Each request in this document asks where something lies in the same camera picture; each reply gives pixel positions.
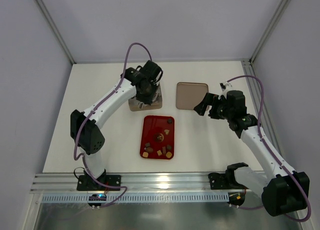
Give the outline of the gold tin lid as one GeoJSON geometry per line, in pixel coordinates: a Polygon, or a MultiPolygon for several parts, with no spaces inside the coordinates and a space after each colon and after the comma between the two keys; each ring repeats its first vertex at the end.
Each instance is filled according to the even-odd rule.
{"type": "Polygon", "coordinates": [[[208,92],[209,87],[206,83],[178,82],[175,106],[178,110],[193,111],[208,92]]]}

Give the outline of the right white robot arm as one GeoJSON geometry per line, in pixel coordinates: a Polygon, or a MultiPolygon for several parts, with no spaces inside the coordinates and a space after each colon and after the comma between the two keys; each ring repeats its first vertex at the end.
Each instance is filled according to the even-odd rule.
{"type": "Polygon", "coordinates": [[[309,177],[305,172],[297,172],[291,167],[267,139],[257,118],[247,112],[243,92],[226,90],[222,95],[206,93],[194,111],[204,116],[207,107],[211,107],[208,113],[211,119],[228,122],[229,128],[252,151],[265,174],[259,175],[246,163],[235,163],[226,170],[229,182],[254,192],[273,217],[307,210],[305,219],[308,220],[311,215],[309,177]]]}

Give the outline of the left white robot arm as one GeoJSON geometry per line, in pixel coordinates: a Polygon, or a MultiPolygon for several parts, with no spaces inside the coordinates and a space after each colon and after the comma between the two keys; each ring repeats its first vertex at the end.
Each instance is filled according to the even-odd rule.
{"type": "Polygon", "coordinates": [[[70,136],[74,140],[73,158],[82,158],[83,174],[77,183],[78,191],[119,191],[120,181],[108,177],[102,164],[100,150],[105,143],[101,129],[106,121],[125,102],[133,100],[138,108],[155,105],[161,95],[163,70],[148,60],[144,66],[127,68],[119,81],[100,100],[83,111],[70,115],[70,136]]]}

